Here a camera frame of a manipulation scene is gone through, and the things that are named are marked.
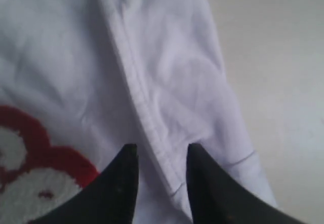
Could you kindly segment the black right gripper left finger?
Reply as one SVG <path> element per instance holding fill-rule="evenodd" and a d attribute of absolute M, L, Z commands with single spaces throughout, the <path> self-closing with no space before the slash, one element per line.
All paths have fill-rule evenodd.
<path fill-rule="evenodd" d="M 87 187 L 33 223 L 132 223 L 138 186 L 137 146 L 126 144 Z"/>

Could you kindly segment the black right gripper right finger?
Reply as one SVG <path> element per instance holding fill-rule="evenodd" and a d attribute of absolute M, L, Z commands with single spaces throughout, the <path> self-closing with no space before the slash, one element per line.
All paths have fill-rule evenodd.
<path fill-rule="evenodd" d="M 239 183 L 201 144 L 189 144 L 186 183 L 193 223 L 296 223 Z"/>

